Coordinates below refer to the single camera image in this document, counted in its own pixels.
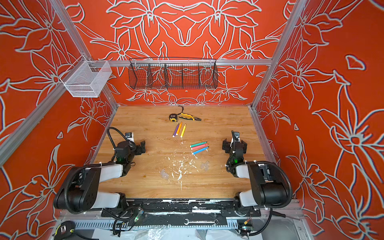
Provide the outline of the clear pen cap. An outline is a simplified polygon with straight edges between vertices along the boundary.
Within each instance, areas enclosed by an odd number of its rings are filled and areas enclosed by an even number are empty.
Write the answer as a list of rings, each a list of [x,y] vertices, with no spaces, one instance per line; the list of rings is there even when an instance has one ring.
[[[165,171],[165,169],[162,169],[160,174],[162,179],[165,179],[165,180],[169,179],[169,174]]]
[[[200,166],[200,169],[204,171],[208,171],[209,168],[210,168],[210,163],[208,161],[206,161],[205,163],[202,163]]]

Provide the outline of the orange marker pen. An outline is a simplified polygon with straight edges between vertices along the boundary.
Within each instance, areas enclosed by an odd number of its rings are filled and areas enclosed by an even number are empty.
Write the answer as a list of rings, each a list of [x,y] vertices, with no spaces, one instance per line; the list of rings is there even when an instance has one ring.
[[[177,129],[177,132],[176,132],[176,136],[179,135],[180,131],[181,131],[181,127],[182,127],[182,122],[178,125],[178,129]]]

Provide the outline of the yellow marker pen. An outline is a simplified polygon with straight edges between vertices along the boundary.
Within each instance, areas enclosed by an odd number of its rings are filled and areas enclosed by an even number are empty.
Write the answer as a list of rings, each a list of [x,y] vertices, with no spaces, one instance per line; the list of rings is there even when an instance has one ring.
[[[181,131],[181,135],[180,137],[183,138],[184,137],[184,134],[185,134],[185,131],[186,131],[186,127],[187,127],[187,124],[185,124],[182,128],[182,131]]]

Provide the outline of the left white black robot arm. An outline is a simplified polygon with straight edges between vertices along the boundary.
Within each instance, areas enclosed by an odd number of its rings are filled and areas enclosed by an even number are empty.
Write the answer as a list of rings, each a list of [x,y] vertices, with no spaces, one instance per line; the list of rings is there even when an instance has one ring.
[[[114,154],[107,163],[72,167],[54,198],[54,208],[81,214],[102,210],[111,214],[126,211],[129,205],[123,193],[103,192],[100,183],[124,177],[134,166],[134,157],[146,153],[146,142],[136,144],[132,132],[122,133],[114,127],[107,129]]]

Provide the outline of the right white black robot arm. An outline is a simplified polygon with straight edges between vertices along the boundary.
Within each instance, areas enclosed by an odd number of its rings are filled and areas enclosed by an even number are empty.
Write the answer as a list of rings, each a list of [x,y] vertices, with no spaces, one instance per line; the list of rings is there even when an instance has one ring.
[[[237,205],[245,207],[284,208],[293,198],[292,184],[287,174],[269,161],[246,161],[244,141],[223,140],[222,150],[229,154],[226,170],[236,178],[250,180],[251,189],[235,196]]]

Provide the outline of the blue marker pen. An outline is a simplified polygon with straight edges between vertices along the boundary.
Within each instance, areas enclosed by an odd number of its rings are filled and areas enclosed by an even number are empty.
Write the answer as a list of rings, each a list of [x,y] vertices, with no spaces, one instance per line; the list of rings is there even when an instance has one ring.
[[[201,152],[203,152],[203,151],[207,151],[207,150],[208,150],[208,148],[209,148],[209,147],[205,147],[205,148],[202,148],[202,149],[196,150],[196,151],[192,152],[192,154],[193,154],[193,155],[196,155],[196,154],[198,154],[198,153],[201,153]]]

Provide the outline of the purple marker pen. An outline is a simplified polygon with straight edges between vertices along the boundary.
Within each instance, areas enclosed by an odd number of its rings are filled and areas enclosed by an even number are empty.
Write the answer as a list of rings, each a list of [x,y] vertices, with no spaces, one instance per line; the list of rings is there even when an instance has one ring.
[[[175,130],[174,130],[174,132],[173,132],[173,137],[176,137],[176,132],[177,132],[177,129],[178,129],[178,125],[179,125],[179,124],[176,125],[176,128],[175,128]]]

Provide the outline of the pink marker pen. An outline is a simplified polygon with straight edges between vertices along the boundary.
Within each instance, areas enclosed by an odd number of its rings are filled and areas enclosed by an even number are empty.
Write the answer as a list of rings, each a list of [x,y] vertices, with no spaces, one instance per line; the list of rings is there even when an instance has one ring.
[[[203,145],[192,147],[191,150],[192,151],[197,151],[199,149],[206,148],[206,147],[208,147],[208,144],[203,144]]]

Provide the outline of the green marker pen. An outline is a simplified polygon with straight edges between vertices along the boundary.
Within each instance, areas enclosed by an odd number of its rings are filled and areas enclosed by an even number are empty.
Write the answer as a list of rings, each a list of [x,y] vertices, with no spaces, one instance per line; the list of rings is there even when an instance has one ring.
[[[190,148],[194,148],[194,147],[197,147],[197,146],[201,146],[201,145],[204,145],[204,144],[206,144],[206,143],[207,143],[207,142],[196,143],[196,144],[190,145]]]

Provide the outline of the yellow black tape measure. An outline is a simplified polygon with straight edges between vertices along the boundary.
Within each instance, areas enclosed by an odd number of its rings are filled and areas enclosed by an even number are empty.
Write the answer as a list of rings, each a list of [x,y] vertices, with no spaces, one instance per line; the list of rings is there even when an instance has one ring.
[[[177,114],[170,114],[169,115],[169,120],[171,122],[177,122],[178,121],[178,115]]]

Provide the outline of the black screwdriver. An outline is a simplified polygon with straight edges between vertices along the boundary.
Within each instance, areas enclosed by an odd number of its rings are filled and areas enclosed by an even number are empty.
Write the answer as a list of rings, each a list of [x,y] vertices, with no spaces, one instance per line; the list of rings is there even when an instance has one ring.
[[[275,216],[275,217],[288,218],[288,219],[300,221],[300,219],[298,219],[298,218],[295,218],[295,217],[292,217],[292,216],[288,216],[286,214],[282,214],[282,213],[279,213],[279,212],[276,212],[276,211],[272,211],[272,215]]]

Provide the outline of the silver wrench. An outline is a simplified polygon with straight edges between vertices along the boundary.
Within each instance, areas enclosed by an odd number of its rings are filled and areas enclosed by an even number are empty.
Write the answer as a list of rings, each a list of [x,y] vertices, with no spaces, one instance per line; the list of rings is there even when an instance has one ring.
[[[218,220],[210,220],[210,221],[190,221],[189,219],[185,219],[184,225],[192,225],[192,224],[198,224],[198,225],[217,225],[219,223]]]

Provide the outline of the black tape measure foreground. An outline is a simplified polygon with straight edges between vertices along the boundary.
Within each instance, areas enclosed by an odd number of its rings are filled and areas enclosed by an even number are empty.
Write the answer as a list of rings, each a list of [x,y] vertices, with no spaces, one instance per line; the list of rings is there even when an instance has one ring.
[[[65,240],[69,238],[74,234],[75,226],[76,224],[73,221],[62,222],[54,234],[54,240]]]

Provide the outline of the clear plastic wall bin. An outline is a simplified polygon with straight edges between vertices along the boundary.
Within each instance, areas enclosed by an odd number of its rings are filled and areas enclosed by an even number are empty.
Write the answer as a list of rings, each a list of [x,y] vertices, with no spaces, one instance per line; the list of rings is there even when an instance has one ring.
[[[80,61],[64,73],[60,82],[74,98],[97,98],[111,74],[107,61]]]

